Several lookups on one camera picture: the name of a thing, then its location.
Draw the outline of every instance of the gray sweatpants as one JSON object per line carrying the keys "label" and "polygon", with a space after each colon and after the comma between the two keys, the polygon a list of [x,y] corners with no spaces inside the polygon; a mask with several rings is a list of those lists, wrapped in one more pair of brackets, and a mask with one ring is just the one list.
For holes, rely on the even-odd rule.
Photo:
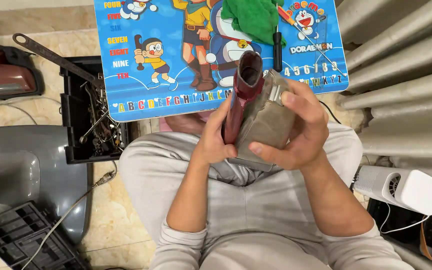
{"label": "gray sweatpants", "polygon": [[[328,128],[324,150],[349,186],[361,161],[361,142],[350,127],[330,122]],[[124,185],[155,242],[198,140],[187,133],[152,133],[133,141],[120,158]],[[307,253],[322,255],[313,249],[321,232],[299,170],[261,172],[224,161],[211,166],[208,178],[206,248],[220,236],[267,232],[297,239]]]}

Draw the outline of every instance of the light gray sleeve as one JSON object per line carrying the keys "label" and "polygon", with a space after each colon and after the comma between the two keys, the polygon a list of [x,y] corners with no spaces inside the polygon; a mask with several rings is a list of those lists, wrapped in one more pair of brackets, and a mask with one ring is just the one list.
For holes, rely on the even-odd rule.
{"label": "light gray sleeve", "polygon": [[325,235],[323,245],[333,270],[414,270],[381,237],[376,223],[369,232],[358,236]]}
{"label": "light gray sleeve", "polygon": [[150,270],[199,270],[207,230],[183,232],[171,229],[166,219],[161,228]]}

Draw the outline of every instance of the black screwdriver handle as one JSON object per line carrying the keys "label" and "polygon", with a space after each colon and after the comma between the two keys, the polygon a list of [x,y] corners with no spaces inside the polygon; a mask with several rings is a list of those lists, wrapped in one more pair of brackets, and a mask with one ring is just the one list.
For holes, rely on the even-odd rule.
{"label": "black screwdriver handle", "polygon": [[283,47],[281,46],[281,32],[276,32],[273,34],[273,69],[277,72],[283,71]]}

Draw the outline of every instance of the doraemon table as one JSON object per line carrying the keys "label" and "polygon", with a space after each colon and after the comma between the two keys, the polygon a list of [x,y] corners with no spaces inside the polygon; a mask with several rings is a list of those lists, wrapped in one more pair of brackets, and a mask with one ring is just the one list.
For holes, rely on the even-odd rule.
{"label": "doraemon table", "polygon": [[[232,19],[223,20],[222,0],[189,2],[94,0],[114,120],[130,122],[219,107],[232,91],[237,60],[245,51],[259,53],[266,70],[272,67],[273,47],[234,30]],[[279,31],[287,41],[281,75],[307,83],[315,94],[345,90],[348,76],[334,2],[286,1],[283,8],[315,45],[281,20]],[[187,24],[188,14],[204,21]],[[199,39],[207,33],[208,41]],[[198,85],[211,78],[213,84]]]}

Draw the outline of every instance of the cartoon boy in yellow shirt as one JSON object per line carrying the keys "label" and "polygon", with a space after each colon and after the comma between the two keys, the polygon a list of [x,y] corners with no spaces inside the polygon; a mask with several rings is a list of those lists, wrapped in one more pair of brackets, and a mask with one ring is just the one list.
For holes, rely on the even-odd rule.
{"label": "cartoon boy in yellow shirt", "polygon": [[161,59],[162,55],[163,42],[155,37],[144,40],[141,49],[134,50],[136,64],[150,63],[154,69],[154,73],[151,75],[152,82],[147,85],[147,88],[153,89],[159,87],[161,83],[159,83],[158,75],[161,74],[161,78],[169,83],[169,90],[174,91],[178,87],[178,82],[168,76],[170,66]]}
{"label": "cartoon boy in yellow shirt", "polygon": [[213,79],[210,64],[206,61],[211,38],[209,33],[213,32],[208,3],[207,0],[173,0],[174,7],[184,11],[183,59],[195,73],[191,87],[202,92],[218,86]]}

